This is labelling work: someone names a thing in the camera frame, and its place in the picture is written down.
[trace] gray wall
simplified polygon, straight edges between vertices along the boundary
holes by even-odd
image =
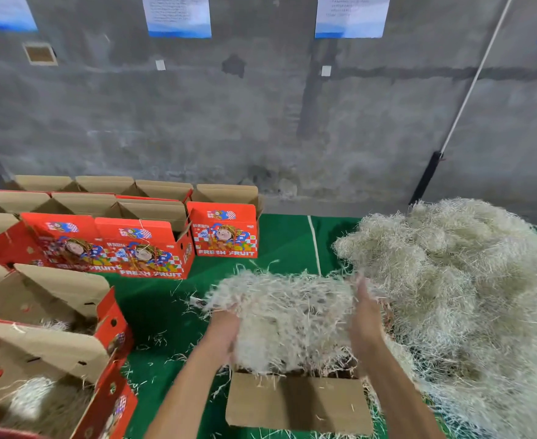
[[[39,33],[0,33],[3,174],[255,183],[325,215],[405,209],[505,3],[391,0],[383,38],[314,40],[316,0],[210,0],[213,39],[180,40],[148,36],[141,0],[28,1]],[[426,199],[537,223],[537,0],[514,1],[445,155]]]

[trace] air vent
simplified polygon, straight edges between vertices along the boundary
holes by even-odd
[[[49,43],[23,43],[28,62],[35,66],[57,66],[55,52]]]

